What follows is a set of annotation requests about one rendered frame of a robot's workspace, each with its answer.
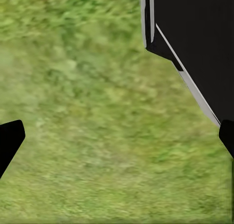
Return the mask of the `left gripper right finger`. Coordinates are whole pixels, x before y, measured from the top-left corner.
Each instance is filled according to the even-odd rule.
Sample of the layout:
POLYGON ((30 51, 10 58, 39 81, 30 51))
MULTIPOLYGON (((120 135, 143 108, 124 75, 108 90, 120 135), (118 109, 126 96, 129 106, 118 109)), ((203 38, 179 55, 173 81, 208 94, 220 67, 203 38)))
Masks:
POLYGON ((218 136, 234 159, 234 122, 224 119, 218 136))

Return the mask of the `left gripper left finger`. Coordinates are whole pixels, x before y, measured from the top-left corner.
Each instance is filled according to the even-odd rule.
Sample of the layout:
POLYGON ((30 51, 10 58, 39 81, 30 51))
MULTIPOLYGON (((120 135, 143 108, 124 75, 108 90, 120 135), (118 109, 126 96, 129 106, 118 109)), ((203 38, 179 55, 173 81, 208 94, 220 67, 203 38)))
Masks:
POLYGON ((24 139, 25 131, 21 120, 0 125, 0 178, 24 139))

